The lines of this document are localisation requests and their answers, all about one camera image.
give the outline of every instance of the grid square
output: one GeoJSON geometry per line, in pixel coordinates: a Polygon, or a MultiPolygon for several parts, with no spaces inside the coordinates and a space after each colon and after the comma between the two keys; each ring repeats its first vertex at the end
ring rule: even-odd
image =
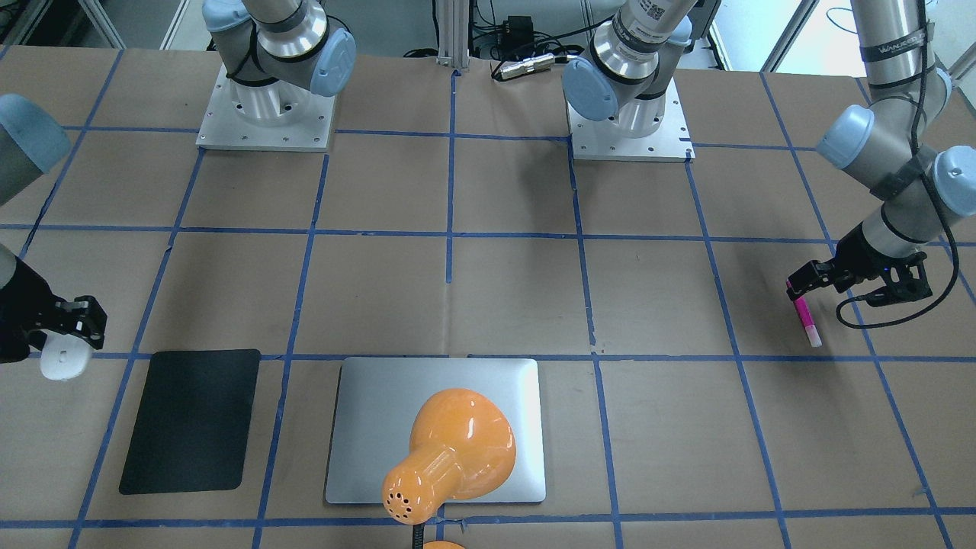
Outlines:
{"type": "Polygon", "coordinates": [[[921,140],[936,150],[945,150],[956,145],[969,145],[976,148],[974,125],[976,125],[976,114],[966,105],[966,99],[956,91],[949,99],[949,106],[925,131],[921,140]]]}
{"type": "Polygon", "coordinates": [[[491,79],[493,62],[471,59],[457,79],[457,132],[493,136],[565,137],[569,134],[562,71],[509,82],[491,79]]]}
{"type": "Polygon", "coordinates": [[[446,231],[449,148],[444,138],[335,136],[318,228],[446,231]]]}
{"type": "Polygon", "coordinates": [[[472,548],[525,547],[527,544],[534,549],[612,549],[616,546],[610,523],[475,525],[467,531],[446,528],[444,539],[472,548]]]}
{"type": "Polygon", "coordinates": [[[95,125],[199,128],[216,81],[217,67],[221,65],[220,54],[124,52],[95,116],[95,125]]]}
{"type": "Polygon", "coordinates": [[[824,237],[786,150],[700,148],[692,173],[712,236],[824,237]]]}
{"type": "Polygon", "coordinates": [[[586,234],[702,235],[684,164],[573,165],[586,234]]]}
{"type": "MultiPolygon", "coordinates": [[[[940,295],[949,282],[952,264],[945,249],[927,247],[925,252],[929,259],[925,261],[925,272],[932,293],[940,295]]],[[[960,248],[959,261],[964,269],[972,270],[976,265],[976,250],[960,248]]],[[[970,288],[976,279],[967,279],[970,288]]],[[[858,293],[872,290],[881,286],[880,280],[874,283],[862,284],[858,293]]],[[[862,307],[865,322],[879,322],[905,317],[921,310],[931,303],[926,299],[917,303],[892,305],[881,309],[862,307]]],[[[844,311],[848,320],[855,317],[851,311],[844,311]]],[[[961,281],[956,284],[949,297],[930,313],[916,318],[905,324],[871,330],[870,336],[874,342],[874,349],[883,356],[923,356],[923,357],[974,357],[976,356],[976,338],[972,337],[971,326],[976,325],[976,303],[966,292],[961,281]]]]}
{"type": "Polygon", "coordinates": [[[84,125],[117,55],[96,48],[11,48],[0,63],[0,95],[20,94],[59,124],[84,125]]]}
{"type": "Polygon", "coordinates": [[[45,223],[170,227],[197,158],[192,135],[85,135],[45,223]]]}
{"type": "Polygon", "coordinates": [[[588,240],[587,266],[599,353],[732,353],[705,244],[588,240]]]}
{"type": "Polygon", "coordinates": [[[621,513],[773,508],[735,362],[601,367],[621,513]]]}
{"type": "Polygon", "coordinates": [[[674,81],[695,143],[786,144],[758,74],[681,69],[674,81]]]}
{"type": "Polygon", "coordinates": [[[93,295],[108,314],[106,353],[132,351],[166,253],[164,232],[40,231],[25,257],[55,295],[93,295]]]}
{"type": "Polygon", "coordinates": [[[538,505],[449,504],[445,515],[522,517],[610,513],[592,362],[540,362],[546,499],[538,505]]]}
{"type": "Polygon", "coordinates": [[[784,509],[927,507],[871,362],[747,362],[784,509]]]}
{"type": "Polygon", "coordinates": [[[87,528],[81,532],[78,549],[237,549],[249,546],[253,538],[253,528],[87,528]]]}
{"type": "Polygon", "coordinates": [[[267,500],[269,518],[387,517],[381,505],[333,505],[323,498],[341,366],[292,362],[267,500]]]}
{"type": "Polygon", "coordinates": [[[953,541],[955,549],[976,549],[976,516],[947,517],[943,515],[942,520],[946,523],[949,538],[953,541]]]}
{"type": "Polygon", "coordinates": [[[455,238],[448,352],[590,351],[577,242],[455,238]]]}
{"type": "Polygon", "coordinates": [[[451,72],[431,59],[358,55],[356,68],[339,94],[336,127],[446,133],[451,120],[451,72]]]}
{"type": "Polygon", "coordinates": [[[0,529],[0,547],[31,549],[64,549],[71,539],[70,529],[0,529]]]}
{"type": "Polygon", "coordinates": [[[976,507],[973,365],[886,362],[883,369],[936,501],[976,507]]]}
{"type": "MultiPolygon", "coordinates": [[[[73,146],[78,141],[78,136],[81,135],[79,132],[65,133],[73,146]]],[[[51,189],[55,187],[55,183],[61,175],[61,169],[64,168],[66,161],[67,156],[62,158],[50,172],[34,180],[33,183],[0,207],[0,222],[11,224],[33,224],[36,222],[38,216],[41,215],[44,203],[51,195],[51,189]]]]}
{"type": "Polygon", "coordinates": [[[627,547],[654,546],[669,549],[783,549],[783,535],[776,521],[694,521],[624,523],[627,547]]]}
{"type": "Polygon", "coordinates": [[[267,449],[271,443],[275,410],[281,396],[280,362],[262,362],[251,411],[244,474],[240,487],[180,493],[122,495],[119,480],[125,466],[142,388],[149,370],[148,360],[137,360],[119,408],[112,439],[95,486],[88,518],[92,520],[136,519],[240,519],[256,517],[264,484],[267,449]]]}
{"type": "Polygon", "coordinates": [[[793,549],[945,547],[934,517],[788,519],[793,549]]]}
{"type": "Polygon", "coordinates": [[[831,238],[843,238],[881,205],[866,187],[819,153],[800,150],[796,155],[831,238]]]}
{"type": "Polygon", "coordinates": [[[316,236],[296,352],[442,354],[444,261],[443,238],[316,236]]]}
{"type": "Polygon", "coordinates": [[[0,519],[78,517],[125,365],[95,359],[60,383],[41,376],[38,359],[0,367],[0,519]]]}
{"type": "Polygon", "coordinates": [[[566,144],[458,140],[456,232],[576,232],[566,144]]]}
{"type": "Polygon", "coordinates": [[[149,317],[142,352],[284,353],[306,239],[290,234],[180,234],[149,317]]]}
{"type": "Polygon", "coordinates": [[[833,288],[804,298],[824,341],[810,347],[787,297],[787,277],[811,259],[825,261],[826,244],[716,242],[713,246],[736,341],[743,355],[866,356],[868,346],[858,330],[834,318],[840,301],[833,288]]]}
{"type": "Polygon", "coordinates": [[[308,229],[322,161],[322,154],[208,151],[183,226],[308,229]]]}
{"type": "Polygon", "coordinates": [[[866,105],[857,80],[849,76],[776,72],[764,76],[794,147],[817,146],[846,108],[866,105]]]}
{"type": "MultiPolygon", "coordinates": [[[[434,527],[424,528],[426,539],[434,537],[434,527]]],[[[322,549],[323,547],[406,547],[411,528],[396,524],[388,527],[264,527],[263,549],[322,549]]]]}

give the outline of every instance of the black wire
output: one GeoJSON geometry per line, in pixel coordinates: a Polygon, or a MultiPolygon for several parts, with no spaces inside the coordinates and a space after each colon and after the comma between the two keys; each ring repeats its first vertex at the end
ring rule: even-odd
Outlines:
{"type": "Polygon", "coordinates": [[[857,31],[856,30],[851,30],[851,29],[847,28],[846,26],[840,24],[839,22],[835,21],[834,18],[831,17],[831,12],[833,12],[833,11],[850,12],[850,13],[853,14],[854,13],[854,10],[852,10],[850,8],[830,8],[829,10],[827,10],[827,20],[830,21],[831,23],[833,23],[835,27],[839,28],[840,30],[843,30],[844,32],[850,32],[851,34],[857,34],[857,31]]]}
{"type": "MultiPolygon", "coordinates": [[[[926,2],[925,0],[916,0],[915,3],[917,4],[917,8],[918,8],[918,26],[920,28],[926,28],[928,27],[928,17],[925,14],[926,2]]],[[[912,120],[912,135],[909,143],[910,147],[912,148],[912,156],[918,154],[918,124],[921,121],[922,106],[924,105],[925,102],[925,88],[928,80],[927,71],[928,71],[929,38],[930,36],[926,33],[925,39],[921,43],[921,51],[920,51],[921,80],[918,88],[918,105],[915,107],[915,118],[912,120]]],[[[841,324],[849,328],[865,328],[865,329],[885,328],[889,326],[903,324],[905,322],[908,322],[909,320],[914,320],[918,317],[921,317],[922,315],[925,315],[929,311],[938,307],[943,301],[945,301],[947,297],[949,297],[949,294],[953,291],[953,288],[956,286],[956,281],[958,280],[959,277],[959,250],[958,250],[958,246],[956,245],[956,237],[953,236],[953,232],[949,227],[949,223],[946,221],[946,213],[943,211],[942,205],[940,204],[939,194],[935,189],[935,185],[933,185],[932,181],[928,178],[928,175],[925,173],[921,174],[921,181],[925,187],[925,191],[928,193],[929,200],[932,202],[932,207],[935,208],[935,213],[939,218],[939,223],[942,225],[942,230],[946,233],[946,240],[949,242],[950,256],[952,257],[952,262],[953,262],[953,273],[949,277],[949,283],[946,284],[946,289],[943,290],[942,294],[940,294],[939,297],[935,299],[935,301],[928,304],[921,311],[912,313],[907,317],[898,318],[897,320],[889,320],[888,322],[877,322],[873,324],[855,324],[853,322],[848,322],[843,318],[842,315],[843,308],[847,304],[853,303],[855,301],[864,301],[865,299],[867,299],[868,297],[867,295],[861,295],[861,296],[845,299],[844,301],[841,301],[840,304],[837,305],[837,308],[834,311],[837,316],[837,320],[839,320],[841,324]]]]}
{"type": "Polygon", "coordinates": [[[430,0],[430,14],[433,16],[433,36],[440,49],[440,25],[437,24],[437,0],[430,0]]]}
{"type": "Polygon", "coordinates": [[[338,21],[340,25],[342,25],[342,26],[344,26],[346,28],[346,30],[348,30],[349,32],[352,32],[352,29],[349,28],[349,25],[347,25],[345,21],[337,18],[336,16],[326,16],[326,17],[329,18],[329,19],[331,19],[331,20],[338,21]]]}
{"type": "Polygon", "coordinates": [[[591,24],[590,26],[585,26],[585,27],[579,28],[577,30],[573,30],[573,31],[570,31],[570,32],[565,32],[563,34],[557,34],[555,36],[549,36],[549,35],[547,35],[547,38],[544,38],[542,40],[536,40],[535,42],[532,42],[531,44],[522,44],[521,46],[518,46],[517,48],[514,48],[514,49],[512,49],[510,51],[502,52],[502,54],[499,55],[499,59],[501,61],[499,61],[499,63],[496,64],[495,65],[495,68],[493,68],[492,71],[491,71],[491,78],[493,80],[496,79],[496,77],[498,76],[499,71],[502,70],[502,65],[505,64],[505,61],[508,59],[509,56],[513,56],[516,53],[521,52],[522,50],[524,50],[524,49],[526,49],[526,48],[528,48],[530,46],[533,48],[533,51],[535,51],[535,48],[539,47],[539,45],[541,45],[541,44],[545,44],[545,43],[550,42],[550,41],[556,41],[556,42],[558,42],[562,38],[567,38],[569,36],[573,36],[574,34],[580,34],[581,32],[588,32],[588,31],[593,30],[593,29],[597,28],[598,26],[604,24],[607,21],[610,21],[611,18],[613,18],[613,16],[610,16],[609,18],[607,18],[607,19],[605,19],[603,21],[600,21],[600,22],[591,24]]]}

